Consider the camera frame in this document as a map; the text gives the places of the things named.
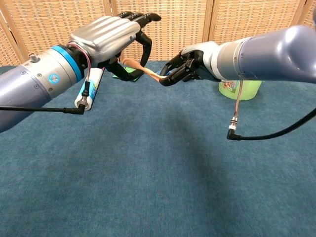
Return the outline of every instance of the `blue carpet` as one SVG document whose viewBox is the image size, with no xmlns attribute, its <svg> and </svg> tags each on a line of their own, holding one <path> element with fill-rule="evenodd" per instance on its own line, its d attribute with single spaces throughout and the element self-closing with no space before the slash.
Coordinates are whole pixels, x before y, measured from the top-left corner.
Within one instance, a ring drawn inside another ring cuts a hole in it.
<svg viewBox="0 0 316 237">
<path fill-rule="evenodd" d="M 73 107 L 81 85 L 47 107 Z M 315 91 L 263 82 L 241 102 L 237 134 L 291 125 Z M 0 236 L 315 236 L 316 119 L 230 141 L 234 104 L 211 81 L 163 87 L 105 72 L 91 111 L 37 112 L 0 134 Z"/>
</svg>

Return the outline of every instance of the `wicker screen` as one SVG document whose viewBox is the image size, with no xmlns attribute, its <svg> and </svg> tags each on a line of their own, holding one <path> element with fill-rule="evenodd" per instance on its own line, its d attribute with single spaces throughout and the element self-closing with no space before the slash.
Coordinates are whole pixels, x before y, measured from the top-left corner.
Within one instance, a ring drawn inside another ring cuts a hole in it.
<svg viewBox="0 0 316 237">
<path fill-rule="evenodd" d="M 24 54 L 40 53 L 63 44 L 75 29 L 103 15 L 111 15 L 109 0 L 0 1 L 4 3 L 6 18 L 25 46 Z"/>
<path fill-rule="evenodd" d="M 144 29 L 153 41 L 149 60 L 169 60 L 186 45 L 202 42 L 207 0 L 116 0 L 116 12 L 154 12 L 161 21 L 151 22 Z M 142 46 L 132 43 L 124 57 L 139 60 Z"/>
<path fill-rule="evenodd" d="M 22 63 L 9 28 L 0 15 L 0 67 L 16 66 Z"/>
<path fill-rule="evenodd" d="M 303 21 L 303 25 L 314 27 L 313 23 L 313 11 L 314 8 L 316 7 L 316 0 L 313 1 L 312 6 L 308 9 L 307 15 Z"/>
<path fill-rule="evenodd" d="M 210 38 L 237 40 L 291 26 L 300 0 L 215 0 Z"/>
</svg>

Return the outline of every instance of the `green plastic container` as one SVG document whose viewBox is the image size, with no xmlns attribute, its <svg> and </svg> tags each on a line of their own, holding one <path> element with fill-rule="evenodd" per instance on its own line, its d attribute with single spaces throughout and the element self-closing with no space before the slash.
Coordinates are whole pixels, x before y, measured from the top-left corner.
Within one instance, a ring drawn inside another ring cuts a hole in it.
<svg viewBox="0 0 316 237">
<path fill-rule="evenodd" d="M 240 100 L 250 100 L 254 98 L 261 85 L 260 80 L 244 80 Z M 222 81 L 219 83 L 219 91 L 228 98 L 236 100 L 238 97 L 240 81 Z"/>
</svg>

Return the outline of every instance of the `wooden stick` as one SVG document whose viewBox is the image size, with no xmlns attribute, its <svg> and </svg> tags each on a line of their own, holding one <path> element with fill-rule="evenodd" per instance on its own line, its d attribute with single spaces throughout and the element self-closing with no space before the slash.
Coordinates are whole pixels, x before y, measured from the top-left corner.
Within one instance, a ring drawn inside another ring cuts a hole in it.
<svg viewBox="0 0 316 237">
<path fill-rule="evenodd" d="M 134 69 L 139 69 L 142 70 L 144 73 L 146 73 L 147 75 L 149 75 L 150 77 L 152 77 L 153 79 L 155 79 L 156 81 L 159 82 L 159 79 L 163 79 L 166 78 L 164 76 L 160 76 L 157 73 L 154 73 L 152 70 L 148 69 L 148 68 L 144 68 L 142 67 L 142 65 L 140 65 L 139 62 L 137 62 L 134 59 L 131 58 L 124 58 L 122 61 L 123 64 L 127 65 L 130 68 L 134 68 Z"/>
</svg>

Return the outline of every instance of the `robotic hand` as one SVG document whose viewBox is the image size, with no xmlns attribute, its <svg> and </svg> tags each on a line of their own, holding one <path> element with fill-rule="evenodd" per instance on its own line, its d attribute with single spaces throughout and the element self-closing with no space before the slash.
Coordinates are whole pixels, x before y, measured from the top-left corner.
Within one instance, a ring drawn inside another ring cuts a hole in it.
<svg viewBox="0 0 316 237">
<path fill-rule="evenodd" d="M 132 42 L 143 45 L 141 65 L 145 66 L 152 41 L 142 28 L 160 21 L 155 13 L 122 12 L 118 16 L 103 16 L 71 34 L 65 45 L 56 45 L 16 68 L 0 75 L 0 133 L 28 117 L 34 111 L 83 114 L 89 96 L 89 70 L 106 68 L 121 80 L 134 80 L 143 74 L 128 73 L 119 63 L 122 50 Z M 83 100 L 79 108 L 42 108 L 84 78 L 88 68 Z"/>
<path fill-rule="evenodd" d="M 316 8 L 314 10 L 316 26 Z M 211 81 L 243 80 L 296 81 L 316 84 L 316 31 L 296 25 L 290 28 L 226 42 L 217 45 L 213 41 L 185 47 L 161 70 L 159 80 L 171 86 L 183 80 L 206 79 Z M 238 103 L 229 126 L 230 140 L 264 140 L 282 136 L 303 125 L 314 116 L 316 109 L 292 126 L 265 136 L 242 137 L 235 134 Z"/>
</svg>

